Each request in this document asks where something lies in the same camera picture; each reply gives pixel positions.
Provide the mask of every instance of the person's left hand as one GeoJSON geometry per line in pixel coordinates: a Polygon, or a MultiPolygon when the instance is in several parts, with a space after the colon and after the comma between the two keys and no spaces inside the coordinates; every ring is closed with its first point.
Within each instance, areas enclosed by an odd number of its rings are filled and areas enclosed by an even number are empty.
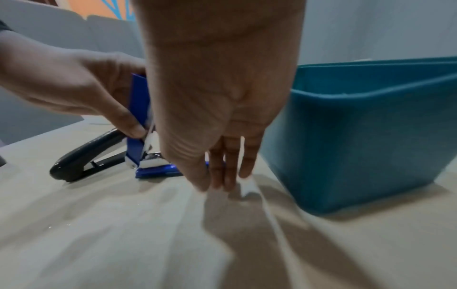
{"type": "Polygon", "coordinates": [[[15,32],[0,33],[0,85],[52,111],[102,115],[126,135],[144,128],[126,108],[132,73],[145,74],[144,60],[48,46],[15,32]]]}

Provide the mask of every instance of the hand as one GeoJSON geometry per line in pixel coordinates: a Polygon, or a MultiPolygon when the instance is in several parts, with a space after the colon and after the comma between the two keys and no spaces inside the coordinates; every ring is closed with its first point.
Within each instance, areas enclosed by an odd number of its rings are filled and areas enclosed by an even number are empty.
{"type": "Polygon", "coordinates": [[[264,130],[289,95],[304,2],[133,2],[161,151],[198,189],[235,187],[241,137],[239,176],[251,174],[264,130]]]}
{"type": "Polygon", "coordinates": [[[52,111],[103,115],[126,135],[144,128],[126,108],[131,74],[144,61],[122,53],[70,50],[44,45],[17,33],[0,33],[0,85],[52,111]]]}

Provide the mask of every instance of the dark sleeve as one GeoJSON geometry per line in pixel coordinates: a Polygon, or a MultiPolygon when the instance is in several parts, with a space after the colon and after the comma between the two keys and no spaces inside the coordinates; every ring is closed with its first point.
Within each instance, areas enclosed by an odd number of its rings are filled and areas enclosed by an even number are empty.
{"type": "Polygon", "coordinates": [[[11,30],[2,20],[0,20],[0,32],[3,30],[11,30]]]}

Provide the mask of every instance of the storage box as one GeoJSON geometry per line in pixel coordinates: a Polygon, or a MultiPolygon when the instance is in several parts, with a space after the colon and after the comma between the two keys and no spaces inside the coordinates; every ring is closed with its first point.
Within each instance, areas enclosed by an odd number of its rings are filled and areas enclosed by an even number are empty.
{"type": "Polygon", "coordinates": [[[260,152],[313,214],[427,185],[457,154],[457,60],[300,66],[260,152]]]}

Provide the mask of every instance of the blue stapler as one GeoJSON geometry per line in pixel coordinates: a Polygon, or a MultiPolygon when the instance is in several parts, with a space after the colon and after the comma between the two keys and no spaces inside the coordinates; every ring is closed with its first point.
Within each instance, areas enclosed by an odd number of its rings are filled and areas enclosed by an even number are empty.
{"type": "Polygon", "coordinates": [[[133,75],[129,110],[143,127],[149,129],[144,140],[128,138],[118,129],[113,129],[61,157],[50,169],[50,175],[74,182],[126,162],[135,170],[137,179],[180,176],[176,166],[165,160],[160,152],[150,153],[155,126],[144,76],[133,75]],[[124,142],[127,143],[125,152],[103,159],[103,156],[125,145],[124,142]]]}

